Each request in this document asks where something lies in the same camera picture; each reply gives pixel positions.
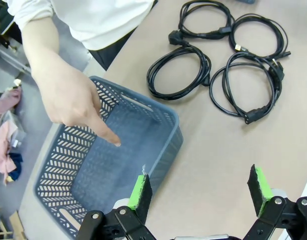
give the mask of green tape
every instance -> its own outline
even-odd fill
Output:
[[[274,197],[274,194],[273,194],[273,192],[272,192],[272,190],[271,190],[271,188],[270,188],[270,186],[269,186],[269,184],[266,180],[266,177],[265,177],[261,167],[256,167],[255,171],[257,173],[259,187],[260,187],[260,191],[262,193],[262,205],[261,205],[259,215],[258,215],[258,217],[260,217],[265,210],[266,203]]]
[[[130,196],[128,207],[132,210],[136,210],[136,208],[139,205],[140,197],[142,196],[142,192],[144,189],[146,176],[145,175],[139,175],[138,179],[134,185],[134,188],[132,190],[132,194]]]

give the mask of white shirt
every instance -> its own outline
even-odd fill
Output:
[[[136,28],[154,0],[4,0],[20,30],[55,12],[88,50],[103,49]]]

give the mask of pink clothing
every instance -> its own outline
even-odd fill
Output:
[[[8,155],[9,141],[16,130],[17,126],[11,121],[4,122],[0,127],[0,173],[4,174],[4,182],[6,182],[8,173],[17,168]]]
[[[21,86],[4,92],[0,97],[0,115],[4,114],[5,112],[16,106],[21,99],[21,95]]]

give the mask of white sleeve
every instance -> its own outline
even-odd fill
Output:
[[[31,20],[51,17],[54,14],[50,0],[3,0],[8,12],[22,30]]]

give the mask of blue plastic basket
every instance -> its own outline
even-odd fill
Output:
[[[62,125],[34,189],[72,238],[87,211],[108,213],[116,201],[129,198],[143,168],[155,194],[183,143],[171,108],[102,78],[91,80],[102,102],[101,116],[122,145],[107,143],[88,127]]]

